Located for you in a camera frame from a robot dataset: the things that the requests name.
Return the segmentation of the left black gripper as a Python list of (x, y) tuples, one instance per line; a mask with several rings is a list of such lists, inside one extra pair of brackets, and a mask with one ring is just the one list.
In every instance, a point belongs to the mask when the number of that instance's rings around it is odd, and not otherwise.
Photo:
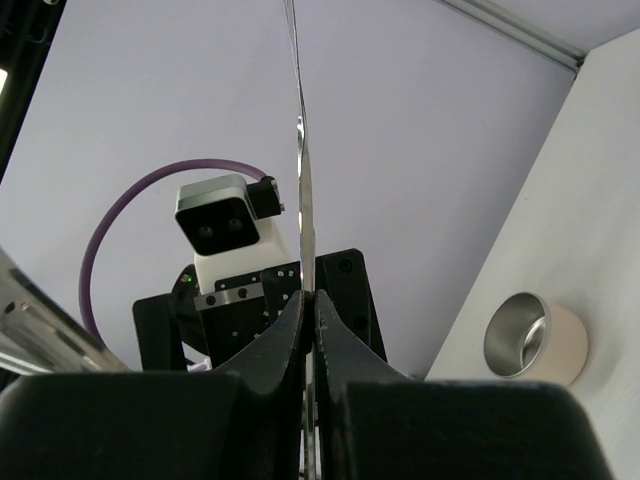
[[(290, 262), (214, 283), (199, 291), (195, 266), (186, 266), (169, 293), (133, 304), (142, 367), (184, 371), (195, 364), (188, 345), (217, 367), (269, 329), (299, 287), (298, 262)], [(324, 290), (343, 323), (380, 358), (386, 357), (361, 251), (349, 249), (316, 258), (316, 288)]]

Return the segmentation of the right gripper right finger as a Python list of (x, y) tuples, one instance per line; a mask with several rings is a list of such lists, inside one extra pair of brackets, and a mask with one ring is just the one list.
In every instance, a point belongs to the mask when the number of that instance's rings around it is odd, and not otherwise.
[(411, 380), (346, 327), (323, 291), (315, 323), (323, 478), (612, 478), (567, 390)]

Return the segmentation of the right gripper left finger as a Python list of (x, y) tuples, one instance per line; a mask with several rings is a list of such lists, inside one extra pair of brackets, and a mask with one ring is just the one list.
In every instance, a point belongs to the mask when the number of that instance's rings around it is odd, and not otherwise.
[(303, 310), (205, 373), (49, 374), (1, 396), (5, 479), (294, 479)]

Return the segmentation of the steel serving tongs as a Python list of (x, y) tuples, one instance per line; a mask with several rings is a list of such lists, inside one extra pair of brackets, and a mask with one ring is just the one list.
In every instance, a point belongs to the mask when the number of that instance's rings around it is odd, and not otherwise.
[[(316, 236), (313, 216), (312, 169), (307, 142), (307, 119), (300, 68), (300, 54), (294, 1), (283, 1), (286, 24), (289, 32), (293, 69), (296, 80), (299, 113), (297, 119), (298, 156), (298, 226), (300, 251), (300, 283), (305, 301), (313, 299), (315, 286)], [(315, 371), (311, 341), (305, 357), (304, 394), (304, 459), (305, 479), (318, 478), (318, 455), (315, 432)]]

